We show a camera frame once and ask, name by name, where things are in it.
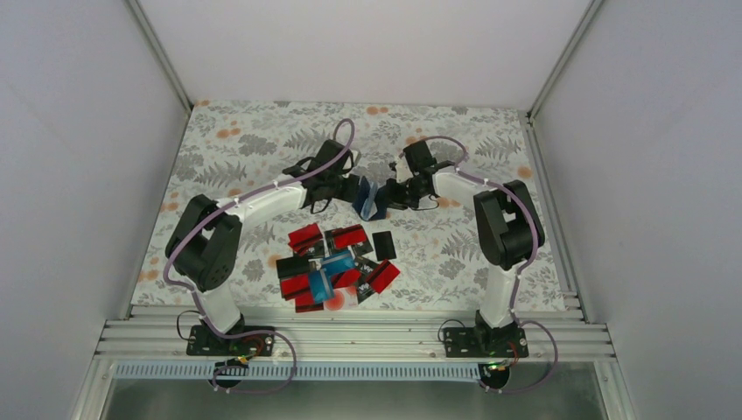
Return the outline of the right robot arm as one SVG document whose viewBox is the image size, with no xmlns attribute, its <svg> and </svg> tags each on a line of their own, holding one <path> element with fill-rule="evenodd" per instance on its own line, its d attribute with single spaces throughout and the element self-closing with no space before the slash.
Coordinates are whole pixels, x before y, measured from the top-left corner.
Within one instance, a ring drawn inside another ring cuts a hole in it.
<svg viewBox="0 0 742 420">
<path fill-rule="evenodd" d="M 459 161 L 439 161 L 425 141 L 402 150 L 392 165 L 395 173 L 374 186 L 363 201 L 371 208 L 417 209 L 425 196 L 461 202 L 475 214 L 479 248 L 489 262 L 486 294 L 472 329 L 476 349 L 495 356 L 521 329 L 515 299 L 522 272 L 535 260 L 544 244 L 544 231 L 526 185 L 518 180 L 505 185 L 480 178 L 462 169 Z"/>
</svg>

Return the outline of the blue card with grey stripe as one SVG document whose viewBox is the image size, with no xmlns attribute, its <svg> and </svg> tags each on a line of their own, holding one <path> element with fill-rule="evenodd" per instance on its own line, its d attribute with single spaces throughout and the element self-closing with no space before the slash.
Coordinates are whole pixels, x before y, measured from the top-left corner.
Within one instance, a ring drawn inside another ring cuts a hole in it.
<svg viewBox="0 0 742 420">
<path fill-rule="evenodd" d="M 319 268 L 308 275 L 310 294 L 314 304 L 322 304 L 334 297 L 333 279 L 355 268 L 354 255 L 345 250 L 319 262 Z"/>
</svg>

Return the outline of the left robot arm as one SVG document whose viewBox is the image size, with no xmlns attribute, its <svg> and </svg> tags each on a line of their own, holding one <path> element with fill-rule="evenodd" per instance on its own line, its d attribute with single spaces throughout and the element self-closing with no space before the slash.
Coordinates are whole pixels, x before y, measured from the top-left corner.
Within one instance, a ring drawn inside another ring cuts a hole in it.
<svg viewBox="0 0 742 420">
<path fill-rule="evenodd" d="M 267 185 L 227 199 L 200 194 L 187 204 L 165 247 L 164 281 L 188 290 L 208 341 L 221 354 L 236 352 L 251 335 L 228 286 L 245 229 L 318 201 L 349 200 L 351 171 L 360 153 L 326 140 L 319 152 L 282 170 Z"/>
</svg>

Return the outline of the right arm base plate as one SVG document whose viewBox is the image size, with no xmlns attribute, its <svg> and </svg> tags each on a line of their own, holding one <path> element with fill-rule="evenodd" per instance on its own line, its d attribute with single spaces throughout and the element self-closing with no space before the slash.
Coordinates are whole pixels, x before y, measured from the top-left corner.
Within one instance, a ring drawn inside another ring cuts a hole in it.
<svg viewBox="0 0 742 420">
<path fill-rule="evenodd" d="M 446 327 L 442 330 L 448 358 L 526 358 L 529 346 L 523 328 Z"/>
</svg>

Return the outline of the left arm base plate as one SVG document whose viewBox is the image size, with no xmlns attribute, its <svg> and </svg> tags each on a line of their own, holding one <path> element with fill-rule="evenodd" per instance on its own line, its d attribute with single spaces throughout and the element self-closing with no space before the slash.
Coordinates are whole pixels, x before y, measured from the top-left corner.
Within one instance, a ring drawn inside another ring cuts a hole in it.
<svg viewBox="0 0 742 420">
<path fill-rule="evenodd" d="M 246 326 L 246 332 L 263 331 L 239 339 L 223 339 L 216 336 L 207 326 L 195 325 L 191 328 L 185 353 L 189 356 L 263 356 L 272 355 L 275 341 L 275 328 L 272 326 Z"/>
</svg>

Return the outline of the blue leather card holder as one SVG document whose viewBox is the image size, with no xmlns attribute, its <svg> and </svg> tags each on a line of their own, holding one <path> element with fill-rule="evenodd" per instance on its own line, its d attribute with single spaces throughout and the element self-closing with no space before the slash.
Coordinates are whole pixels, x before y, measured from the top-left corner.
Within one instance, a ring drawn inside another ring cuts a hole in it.
<svg viewBox="0 0 742 420">
<path fill-rule="evenodd" d="M 367 179 L 367 198 L 355 200 L 352 204 L 353 210 L 363 221 L 380 221 L 386 218 L 386 213 L 377 213 L 375 208 L 375 194 L 379 183 Z"/>
</svg>

